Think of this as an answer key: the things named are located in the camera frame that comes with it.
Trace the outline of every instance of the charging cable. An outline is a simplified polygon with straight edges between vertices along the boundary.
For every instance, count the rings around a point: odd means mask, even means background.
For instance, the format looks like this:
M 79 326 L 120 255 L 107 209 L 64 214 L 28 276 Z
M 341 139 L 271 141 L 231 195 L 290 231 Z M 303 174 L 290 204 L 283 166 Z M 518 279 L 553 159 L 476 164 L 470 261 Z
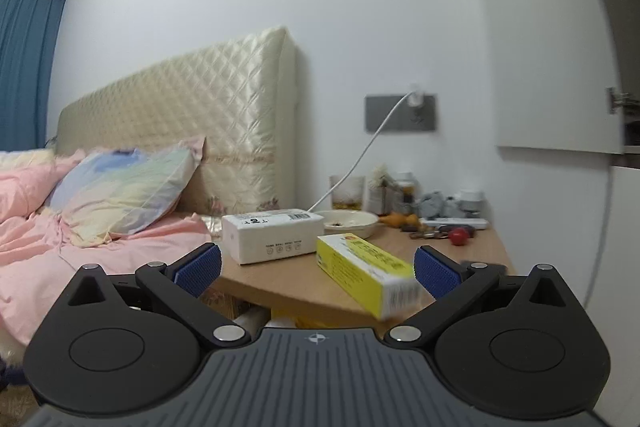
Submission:
M 362 154 L 360 154 L 360 156 L 358 156 L 358 159 L 351 166 L 351 169 L 349 169 L 347 174 L 345 174 L 342 177 L 342 179 L 339 182 L 337 182 L 337 184 L 335 184 L 333 187 L 331 187 L 326 192 L 326 194 L 324 196 L 322 196 L 322 198 L 320 198 L 318 201 L 316 201 L 316 203 L 312 204 L 309 207 L 307 212 L 313 212 L 314 209 L 316 208 L 316 206 L 318 206 L 320 203 L 322 203 L 326 199 L 326 197 L 329 196 L 329 194 L 331 194 L 336 188 L 338 188 L 340 185 L 342 185 L 342 182 L 345 181 L 345 179 L 347 179 L 349 177 L 349 175 L 353 172 L 353 169 L 355 169 L 356 166 L 358 165 L 358 163 L 360 163 L 360 160 L 362 160 L 362 158 L 365 155 L 365 153 L 369 150 L 369 147 L 371 147 L 371 144 L 373 143 L 373 140 L 375 140 L 378 137 L 378 134 L 380 134 L 380 132 L 382 131 L 382 129 L 386 125 L 386 122 L 389 121 L 389 118 L 391 118 L 393 113 L 396 112 L 396 109 L 398 109 L 398 107 L 400 107 L 402 105 L 402 102 L 404 102 L 404 100 L 408 99 L 409 97 L 411 97 L 410 102 L 413 102 L 413 103 L 410 103 L 410 105 L 412 107 L 420 107 L 422 105 L 422 103 L 423 103 L 423 95 L 418 90 L 414 90 L 414 91 L 408 92 L 400 100 L 398 100 L 398 103 L 396 103 L 396 105 L 394 105 L 394 107 L 391 109 L 391 111 L 389 111 L 389 114 L 386 115 L 385 120 L 382 121 L 382 123 L 380 124 L 380 127 L 378 127 L 378 130 L 375 131 L 375 133 L 373 133 L 373 136 L 371 137 L 371 140 L 369 140 L 369 143 L 367 143 L 367 146 L 364 148 L 364 151 L 362 151 Z

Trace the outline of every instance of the blue curtain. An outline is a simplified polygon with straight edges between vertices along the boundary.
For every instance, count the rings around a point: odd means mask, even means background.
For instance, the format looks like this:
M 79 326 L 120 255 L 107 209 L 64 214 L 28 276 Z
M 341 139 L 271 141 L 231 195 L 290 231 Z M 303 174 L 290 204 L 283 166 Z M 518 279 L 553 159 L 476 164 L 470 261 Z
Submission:
M 65 0 L 0 0 L 0 151 L 43 147 Z

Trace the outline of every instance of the red ball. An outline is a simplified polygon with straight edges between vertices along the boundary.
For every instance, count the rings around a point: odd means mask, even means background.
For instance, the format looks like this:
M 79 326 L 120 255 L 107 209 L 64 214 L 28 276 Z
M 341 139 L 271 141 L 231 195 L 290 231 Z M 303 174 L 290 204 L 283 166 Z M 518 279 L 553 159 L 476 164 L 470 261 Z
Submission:
M 449 232 L 449 240 L 452 245 L 462 247 L 469 240 L 469 233 L 462 228 L 453 229 Z

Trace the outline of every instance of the crosshair logo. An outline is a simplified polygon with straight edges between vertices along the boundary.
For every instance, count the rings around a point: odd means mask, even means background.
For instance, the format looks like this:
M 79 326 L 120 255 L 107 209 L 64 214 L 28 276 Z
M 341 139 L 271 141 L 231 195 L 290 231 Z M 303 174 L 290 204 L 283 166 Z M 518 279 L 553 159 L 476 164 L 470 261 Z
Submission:
M 327 339 L 327 337 L 324 336 L 322 333 L 313 333 L 312 335 L 309 335 L 306 339 L 309 342 L 313 342 L 317 346 L 318 344 L 324 342 Z

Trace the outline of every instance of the white cord on bed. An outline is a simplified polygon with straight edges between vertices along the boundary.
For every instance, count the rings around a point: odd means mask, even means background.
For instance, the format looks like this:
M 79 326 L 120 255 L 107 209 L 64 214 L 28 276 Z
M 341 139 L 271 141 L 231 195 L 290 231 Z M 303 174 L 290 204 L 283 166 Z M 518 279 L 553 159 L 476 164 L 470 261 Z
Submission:
M 335 184 L 333 187 L 331 187 L 326 192 L 326 194 L 324 196 L 322 196 L 322 198 L 320 198 L 318 201 L 316 201 L 316 203 L 312 204 L 309 207 L 307 212 L 313 212 L 314 209 L 316 208 L 316 206 L 318 206 L 320 203 L 322 203 L 329 194 L 331 194 L 336 188 L 338 188 L 340 185 L 342 185 L 342 182 L 345 181 L 345 179 L 347 179 L 349 177 L 349 175 L 353 172 L 353 169 L 355 169 L 356 166 L 358 165 L 358 163 L 360 163 L 360 160 L 362 160 L 362 157 L 369 150 L 369 147 L 371 147 L 371 144 L 373 143 L 373 140 L 375 140 L 378 137 L 378 134 L 380 134 L 380 132 L 382 131 L 383 127 L 386 125 L 386 122 L 389 120 L 389 118 L 391 118 L 391 115 L 393 115 L 393 113 L 396 112 L 396 109 L 402 105 L 402 102 L 404 102 L 404 100 L 408 99 L 414 93 L 420 95 L 420 93 L 418 93 L 416 91 L 412 91 L 412 92 L 408 92 L 400 100 L 398 100 L 398 103 L 396 103 L 396 105 L 394 105 L 394 107 L 391 109 L 391 111 L 389 111 L 389 114 L 386 115 L 385 120 L 382 121 L 382 123 L 380 124 L 380 127 L 378 127 L 378 130 L 375 131 L 375 133 L 373 133 L 373 136 L 371 137 L 371 140 L 369 140 L 369 143 L 367 143 L 367 146 L 364 148 L 364 151 L 362 151 L 362 154 L 360 156 L 358 156 L 358 159 L 356 160 L 356 163 L 354 163 L 351 166 L 351 169 L 349 169 L 347 174 L 345 174 L 342 177 L 342 179 L 339 182 L 337 182 L 337 184 Z

